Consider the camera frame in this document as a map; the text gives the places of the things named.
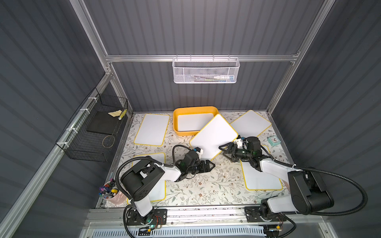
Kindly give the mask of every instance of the aluminum frame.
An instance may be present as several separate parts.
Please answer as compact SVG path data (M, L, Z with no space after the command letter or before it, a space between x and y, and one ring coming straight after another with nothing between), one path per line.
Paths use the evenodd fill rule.
M324 238L338 238L331 222L319 222Z
M272 118L271 114L267 113L267 116L269 117L269 121L271 122L271 125L272 125L272 128L274 129L275 131L275 134L277 135L278 139L280 140L280 145L282 146L285 154L286 154L286 157L288 158L288 160L290 161L290 163L293 165L294 164L294 160L292 159L291 157L291 154L290 152L288 151L288 148L282 138L282 135L280 134L279 130L278 130L278 127L277 125L275 124L275 121L274 119Z
M106 60L106 55L107 55L106 48L103 45L101 37L94 25L94 22L90 16L90 13L86 7L84 0L70 0L70 3L73 6L73 9L78 16L79 21L81 22L81 25L83 29L85 30L87 37L89 38L89 41L91 45L93 46L95 53L97 54L98 59L103 66L103 69L105 70L105 72L111 71L111 73L114 75L114 77L111 80L111 85L114 88L116 95L118 97L127 98L127 95L118 78L118 75L115 72L114 67L112 66L112 63L107 62ZM128 101L128 108L129 108L128 116L131 116L133 112L133 108L131 107L131 104L128 98L127 98L127 101Z
M102 93L104 91L110 79L111 74L106 73L96 86L96 90L94 89L89 95L89 98L85 101L81 109L86 109L90 105L91 101L94 100L93 98L98 94L98 92ZM78 122L83 113L86 113L85 110L79 110L78 114L69 124L69 128ZM59 142L64 142L70 133L71 132L69 130L66 130L60 137ZM13 236L63 156L64 151L58 145L55 145L19 198L13 204L12 208L8 211L5 218L2 220L0 224L1 238L10 238Z
M227 61L228 58L238 58L240 62L295 62L298 55L106 55L107 62Z
M300 63L302 62L304 56L307 53L308 48L310 47L312 41L314 40L317 32L319 31L320 27L322 26L325 18L327 17L329 11L331 10L333 4L336 0L325 0L322 4L322 6L319 9L319 12L317 13L314 22L312 23L310 29L307 32L306 37L304 38L300 48L299 48L299 54L298 58L295 62L293 62L288 70L286 71L282 81L280 82L277 90L275 91L275 94L273 95L269 106L267 107L267 111L272 114L275 107L277 106L280 98L282 97L284 91L286 90L288 84L290 83L292 77L294 76L296 70L298 69Z
M278 222L247 222L244 207L254 205L218 205L218 206L181 206L160 207L168 209L167 225L164 227L192 227L192 226L219 226L219 225L271 225ZM80 238L89 238L94 229L120 228L123 226L124 208L90 209ZM288 215L295 223L318 223L320 227L325 223L321 216L314 215Z

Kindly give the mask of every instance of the table surface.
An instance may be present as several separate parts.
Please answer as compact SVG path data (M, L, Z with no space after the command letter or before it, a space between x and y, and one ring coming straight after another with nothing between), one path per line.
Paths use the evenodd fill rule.
M245 112L220 112L220 114L231 123ZM268 120L266 112L257 112ZM164 144L160 147L136 145L135 136L144 118L144 113L134 114L131 129L128 134L122 156L119 161L120 166L123 162L136 155L164 152L166 163L172 164L172 147L182 144L190 147L189 141L193 136L177 136L173 130L173 113L160 113L169 115L170 121L166 131ZM274 158L288 162L286 154L281 145L271 146L267 138L274 136L275 132L270 126L260 136L262 145L268 146ZM176 160L184 158L186 149L178 148L175 152ZM220 153L212 160L216 167L209 173L196 174L192 179L185 179L180 182L166 181L166 197L162 201L156 201L154 206L199 206L199 205L221 205L221 204L253 204L260 203L262 199L276 196L278 194L289 194L285 186L282 190L247 190L243 179L240 163L232 163ZM120 174L123 174L131 165L126 166ZM114 205L106 202L105 207L125 207L126 202Z

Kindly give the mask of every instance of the black mesh basket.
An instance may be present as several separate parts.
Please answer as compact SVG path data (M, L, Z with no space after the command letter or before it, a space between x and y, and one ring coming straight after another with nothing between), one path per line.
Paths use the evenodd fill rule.
M65 154L71 159L107 162L115 156L116 148L118 147L115 142L118 141L118 133L122 133L120 128L121 125L125 124L127 109L128 103L126 98L98 94L88 108L83 110L79 120L72 127L73 129L69 129L70 132L66 141L64 143L62 141L56 141L56 144L63 149ZM110 133L104 134L88 131L88 127L97 113L105 115L105 113L118 110L122 111L121 119L118 120L119 117L117 117L113 120L114 123L112 125L115 124L115 127L112 126L113 130L111 129ZM63 132L68 130L69 123Z

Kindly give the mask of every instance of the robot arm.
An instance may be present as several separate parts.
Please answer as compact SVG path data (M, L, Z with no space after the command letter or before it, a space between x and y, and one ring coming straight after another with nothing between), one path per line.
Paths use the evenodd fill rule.
M149 160L139 161L121 176L120 182L131 195L131 203L144 223L149 223L153 217L148 193L159 180L179 182L188 174L207 173L215 167L209 160L200 160L201 154L202 150L198 147L189 149L184 159L176 161L175 165L157 163L150 156L146 156Z
M232 162L240 160L249 162L256 170L280 178L290 191L290 195L276 196L261 202L261 216L264 219L273 213L299 212L307 215L333 206L333 198L327 191L319 173L290 168L277 163L261 146L258 138L240 138L239 136L234 143L231 142L219 148L223 151L223 155ZM262 154L261 148L268 156Z

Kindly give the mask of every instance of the small alarm clock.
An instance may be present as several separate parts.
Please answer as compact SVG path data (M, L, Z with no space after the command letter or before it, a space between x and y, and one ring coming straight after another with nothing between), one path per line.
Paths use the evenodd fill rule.
M267 141L270 143L272 146L276 146L280 144L280 140L277 136L270 136L267 138Z

